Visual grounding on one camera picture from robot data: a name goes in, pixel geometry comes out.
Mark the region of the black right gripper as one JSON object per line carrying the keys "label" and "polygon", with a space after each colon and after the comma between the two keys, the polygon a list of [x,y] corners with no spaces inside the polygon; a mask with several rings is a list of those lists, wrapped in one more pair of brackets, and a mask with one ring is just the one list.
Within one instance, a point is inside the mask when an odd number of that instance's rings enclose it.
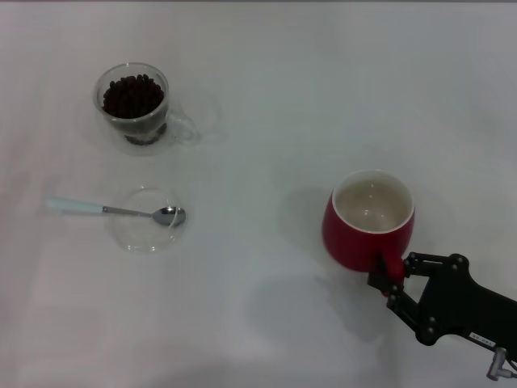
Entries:
{"label": "black right gripper", "polygon": [[368,285],[387,298],[386,307],[407,325],[418,342],[434,345],[444,335],[458,335],[489,350],[504,348],[516,357],[516,301],[480,286],[469,274],[469,260],[410,252],[405,277],[429,280],[416,302],[403,282],[392,280],[383,258],[368,274]]}

